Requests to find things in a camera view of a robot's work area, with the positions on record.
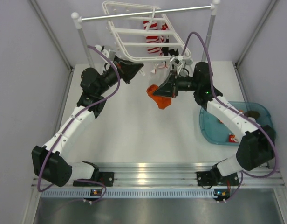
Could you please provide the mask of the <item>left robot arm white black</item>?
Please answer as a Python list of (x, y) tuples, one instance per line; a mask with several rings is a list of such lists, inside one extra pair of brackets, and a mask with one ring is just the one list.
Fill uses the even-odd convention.
[(83, 179), (96, 185), (100, 175), (98, 167), (91, 162), (68, 163), (68, 157), (76, 139), (87, 125), (95, 121), (102, 112), (107, 98), (103, 94), (122, 81), (130, 83), (144, 63), (135, 63), (115, 57), (103, 73), (88, 67), (81, 73), (82, 94), (68, 120), (42, 147), (35, 146), (31, 152), (34, 173), (51, 184), (63, 187), (69, 181)]

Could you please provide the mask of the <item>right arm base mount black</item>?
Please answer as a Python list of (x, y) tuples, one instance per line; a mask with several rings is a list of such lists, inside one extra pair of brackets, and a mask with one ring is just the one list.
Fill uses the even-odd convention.
[(203, 188), (209, 187), (232, 187), (239, 185), (239, 177), (236, 173), (228, 176), (221, 176), (214, 171), (198, 171), (196, 173), (198, 186)]

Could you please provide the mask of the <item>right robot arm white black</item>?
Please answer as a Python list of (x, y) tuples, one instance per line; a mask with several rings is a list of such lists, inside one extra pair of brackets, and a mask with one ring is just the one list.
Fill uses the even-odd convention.
[(212, 70), (208, 63), (197, 63), (192, 76), (183, 77), (170, 70), (167, 79), (156, 86), (151, 95), (163, 107), (164, 100), (175, 98), (179, 91), (193, 92), (195, 102), (221, 121), (239, 142), (234, 155), (212, 166), (210, 173), (215, 184), (223, 185), (229, 175), (251, 171), (276, 158), (274, 130), (269, 125), (260, 126), (226, 100), (213, 86)]

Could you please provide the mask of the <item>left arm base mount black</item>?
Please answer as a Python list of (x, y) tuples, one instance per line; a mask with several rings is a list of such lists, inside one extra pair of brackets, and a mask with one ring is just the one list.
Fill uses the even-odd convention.
[(104, 184), (106, 187), (112, 187), (114, 183), (114, 172), (99, 172), (97, 181)]

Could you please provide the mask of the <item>white plastic sock hanger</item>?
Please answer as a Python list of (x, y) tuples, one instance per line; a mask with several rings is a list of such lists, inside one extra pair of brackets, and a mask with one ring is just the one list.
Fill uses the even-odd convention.
[(173, 55), (191, 57), (168, 17), (156, 14), (159, 7), (107, 0), (102, 3), (102, 9), (105, 15), (133, 14), (107, 21), (107, 28), (124, 59), (163, 65)]

